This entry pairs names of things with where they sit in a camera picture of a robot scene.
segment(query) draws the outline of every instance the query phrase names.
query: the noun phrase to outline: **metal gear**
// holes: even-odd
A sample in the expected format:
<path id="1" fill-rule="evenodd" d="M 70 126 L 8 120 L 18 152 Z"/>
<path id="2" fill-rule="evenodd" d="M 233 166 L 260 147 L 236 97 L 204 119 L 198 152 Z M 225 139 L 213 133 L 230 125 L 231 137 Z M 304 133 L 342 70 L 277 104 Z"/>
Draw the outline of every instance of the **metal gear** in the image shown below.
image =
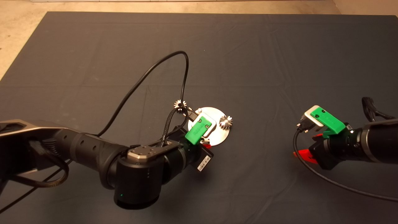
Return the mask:
<path id="1" fill-rule="evenodd" d="M 222 129 L 228 130 L 232 126 L 232 117 L 231 116 L 222 116 L 220 118 L 219 125 Z"/>
<path id="2" fill-rule="evenodd" d="M 182 113 L 182 109 L 180 108 L 181 107 L 181 100 L 177 100 L 175 103 L 174 103 L 174 108 L 178 108 L 177 109 L 177 112 L 178 113 Z"/>

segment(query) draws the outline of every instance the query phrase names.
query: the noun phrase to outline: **circular metal plate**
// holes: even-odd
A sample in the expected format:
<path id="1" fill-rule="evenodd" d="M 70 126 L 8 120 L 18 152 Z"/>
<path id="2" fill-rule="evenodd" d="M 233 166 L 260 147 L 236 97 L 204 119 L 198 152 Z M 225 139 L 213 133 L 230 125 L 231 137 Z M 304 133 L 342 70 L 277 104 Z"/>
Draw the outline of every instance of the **circular metal plate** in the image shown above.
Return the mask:
<path id="1" fill-rule="evenodd" d="M 215 146 L 215 145 L 222 143 L 228 137 L 228 134 L 229 134 L 229 129 L 223 130 L 219 126 L 219 121 L 222 116 L 225 116 L 225 114 L 221 110 L 214 108 L 214 107 L 202 107 L 201 110 L 202 110 L 202 112 L 206 113 L 213 120 L 215 120 L 217 122 L 216 129 L 207 138 L 207 140 L 210 141 L 210 145 Z M 189 120 L 188 121 L 188 131 L 191 130 L 192 124 L 193 124 L 193 122 Z"/>

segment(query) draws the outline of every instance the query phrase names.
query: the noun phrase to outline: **table surface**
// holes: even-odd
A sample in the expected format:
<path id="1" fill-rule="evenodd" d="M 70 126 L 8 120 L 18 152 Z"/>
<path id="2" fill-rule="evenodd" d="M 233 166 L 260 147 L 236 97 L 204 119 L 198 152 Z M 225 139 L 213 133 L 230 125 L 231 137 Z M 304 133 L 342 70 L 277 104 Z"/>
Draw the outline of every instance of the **table surface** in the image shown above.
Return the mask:
<path id="1" fill-rule="evenodd" d="M 155 61 L 185 50 L 188 104 L 217 107 L 234 127 L 203 173 L 188 167 L 150 208 L 117 207 L 95 171 L 72 163 L 67 182 L 37 190 L 0 222 L 396 223 L 398 204 L 317 178 L 292 156 L 291 140 L 314 104 L 353 127 L 366 122 L 363 96 L 397 115 L 397 39 L 395 16 L 49 12 L 0 82 L 0 120 L 98 132 Z M 159 66 L 103 137 L 121 144 L 158 139 L 183 71 L 183 57 Z M 299 137 L 300 148 L 310 144 L 310 134 Z M 321 172 L 398 196 L 396 165 L 347 161 Z M 27 189 L 10 182 L 0 206 Z"/>

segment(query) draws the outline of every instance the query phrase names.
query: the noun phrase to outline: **barcode label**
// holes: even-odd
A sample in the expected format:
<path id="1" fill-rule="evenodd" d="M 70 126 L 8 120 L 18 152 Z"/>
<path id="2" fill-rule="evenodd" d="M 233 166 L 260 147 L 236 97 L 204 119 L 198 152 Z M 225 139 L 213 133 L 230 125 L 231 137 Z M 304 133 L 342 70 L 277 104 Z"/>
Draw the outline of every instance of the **barcode label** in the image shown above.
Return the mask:
<path id="1" fill-rule="evenodd" d="M 202 171 L 202 169 L 207 165 L 207 163 L 210 161 L 210 156 L 206 156 L 203 160 L 202 160 L 202 162 L 199 164 L 199 166 L 198 166 L 198 170 L 199 171 Z"/>

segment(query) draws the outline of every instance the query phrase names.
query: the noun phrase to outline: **floor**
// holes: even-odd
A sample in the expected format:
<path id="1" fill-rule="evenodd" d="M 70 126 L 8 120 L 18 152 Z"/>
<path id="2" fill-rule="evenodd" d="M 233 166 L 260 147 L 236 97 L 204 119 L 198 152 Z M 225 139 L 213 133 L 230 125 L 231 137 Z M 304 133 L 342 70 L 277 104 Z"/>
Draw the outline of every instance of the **floor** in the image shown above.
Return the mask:
<path id="1" fill-rule="evenodd" d="M 398 0 L 44 3 L 0 0 L 0 79 L 47 11 L 398 15 Z"/>

